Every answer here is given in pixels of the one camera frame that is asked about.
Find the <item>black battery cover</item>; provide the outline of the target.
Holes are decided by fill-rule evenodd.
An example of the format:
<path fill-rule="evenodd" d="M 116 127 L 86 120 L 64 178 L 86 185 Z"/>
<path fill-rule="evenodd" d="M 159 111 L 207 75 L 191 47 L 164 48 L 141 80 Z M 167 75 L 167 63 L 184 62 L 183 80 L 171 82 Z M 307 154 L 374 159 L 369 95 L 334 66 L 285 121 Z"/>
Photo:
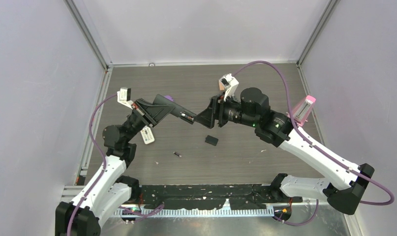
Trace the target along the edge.
<path fill-rule="evenodd" d="M 210 144 L 212 146 L 217 146 L 219 139 L 213 136 L 208 135 L 205 138 L 205 143 Z"/>

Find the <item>beige remote control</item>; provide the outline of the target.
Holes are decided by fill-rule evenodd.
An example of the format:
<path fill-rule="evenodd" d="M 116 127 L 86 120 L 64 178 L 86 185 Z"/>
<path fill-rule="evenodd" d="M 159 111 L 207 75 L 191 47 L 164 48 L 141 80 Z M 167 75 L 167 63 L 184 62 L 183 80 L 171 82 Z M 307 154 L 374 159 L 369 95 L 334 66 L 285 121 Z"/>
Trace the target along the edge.
<path fill-rule="evenodd" d="M 150 127 L 145 126 L 140 131 L 144 144 L 149 145 L 155 141 L 154 135 Z"/>

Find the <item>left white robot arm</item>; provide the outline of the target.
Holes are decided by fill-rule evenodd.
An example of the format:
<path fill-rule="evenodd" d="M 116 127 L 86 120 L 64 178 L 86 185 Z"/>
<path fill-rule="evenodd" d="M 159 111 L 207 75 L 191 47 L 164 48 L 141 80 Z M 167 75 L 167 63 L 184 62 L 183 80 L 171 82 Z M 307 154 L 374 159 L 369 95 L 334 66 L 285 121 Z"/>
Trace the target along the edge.
<path fill-rule="evenodd" d="M 155 127 L 175 111 L 176 104 L 161 95 L 150 103 L 132 101 L 128 91 L 118 91 L 100 102 L 95 110 L 111 100 L 130 108 L 122 125 L 105 128 L 103 140 L 107 151 L 98 148 L 102 164 L 88 184 L 69 202 L 60 202 L 55 211 L 56 236 L 99 236 L 104 224 L 124 203 L 136 203 L 141 196 L 138 180 L 124 176 L 134 159 L 136 144 L 130 143 L 144 127 Z"/>

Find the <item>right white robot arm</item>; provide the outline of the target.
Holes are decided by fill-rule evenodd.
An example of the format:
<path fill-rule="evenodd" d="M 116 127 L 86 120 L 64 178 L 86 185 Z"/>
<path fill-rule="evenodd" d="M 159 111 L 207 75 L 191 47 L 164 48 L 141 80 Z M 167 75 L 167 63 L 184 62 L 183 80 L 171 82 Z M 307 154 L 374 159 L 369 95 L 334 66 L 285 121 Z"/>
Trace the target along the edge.
<path fill-rule="evenodd" d="M 253 127 L 260 140 L 295 155 L 322 175 L 322 178 L 306 178 L 278 174 L 270 189 L 271 197 L 277 202 L 288 197 L 318 199 L 327 201 L 341 213 L 353 215 L 368 185 L 358 174 L 371 177 L 374 173 L 374 168 L 366 163 L 344 161 L 347 168 L 343 168 L 330 160 L 318 149 L 335 159 L 339 157 L 313 139 L 306 142 L 300 135 L 307 133 L 301 127 L 294 128 L 287 115 L 271 110 L 269 98 L 258 88 L 244 89 L 240 101 L 224 94 L 213 96 L 194 121 L 207 128 L 222 127 L 229 121 Z"/>

